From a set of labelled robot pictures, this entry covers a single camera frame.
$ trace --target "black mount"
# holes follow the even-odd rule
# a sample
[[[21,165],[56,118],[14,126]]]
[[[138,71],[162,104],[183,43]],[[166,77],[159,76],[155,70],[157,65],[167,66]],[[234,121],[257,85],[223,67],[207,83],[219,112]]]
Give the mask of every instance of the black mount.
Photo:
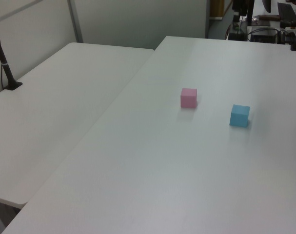
[[[0,44],[0,62],[8,79],[8,86],[6,86],[5,89],[15,90],[16,88],[20,87],[22,83],[15,81],[15,79],[13,78],[5,53],[2,50],[1,44]]]

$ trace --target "white wall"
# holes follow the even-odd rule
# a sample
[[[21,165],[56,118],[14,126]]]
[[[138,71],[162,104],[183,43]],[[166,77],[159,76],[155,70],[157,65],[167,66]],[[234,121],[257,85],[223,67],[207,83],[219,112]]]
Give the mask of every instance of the white wall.
[[[43,0],[0,21],[0,39],[12,74],[18,79],[76,41],[67,1]]]
[[[156,49],[166,36],[204,38],[207,0],[71,0],[83,42]]]

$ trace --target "tabletop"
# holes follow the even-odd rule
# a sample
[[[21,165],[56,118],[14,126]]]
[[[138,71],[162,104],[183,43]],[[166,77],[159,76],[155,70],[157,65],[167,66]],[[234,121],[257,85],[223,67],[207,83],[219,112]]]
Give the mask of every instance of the tabletop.
[[[22,208],[153,50],[71,43],[0,93],[0,202]]]
[[[296,52],[167,37],[11,233],[296,234]]]

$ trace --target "floor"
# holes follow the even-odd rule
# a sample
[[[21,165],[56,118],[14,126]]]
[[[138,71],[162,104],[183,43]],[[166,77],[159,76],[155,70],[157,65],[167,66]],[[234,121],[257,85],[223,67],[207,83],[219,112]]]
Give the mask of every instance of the floor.
[[[225,39],[225,34],[233,17],[233,11],[229,9],[222,20],[211,20],[209,24],[210,39]],[[12,219],[16,216],[18,210],[14,210],[9,206],[0,204],[0,218],[5,226],[8,226]]]

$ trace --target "block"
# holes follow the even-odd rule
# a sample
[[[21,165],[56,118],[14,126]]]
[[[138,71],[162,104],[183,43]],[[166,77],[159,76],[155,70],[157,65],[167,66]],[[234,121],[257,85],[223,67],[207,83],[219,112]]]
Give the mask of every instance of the block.
[[[197,89],[182,89],[180,95],[180,106],[182,108],[196,108]]]
[[[249,106],[234,105],[230,116],[230,125],[246,128],[250,113]]]

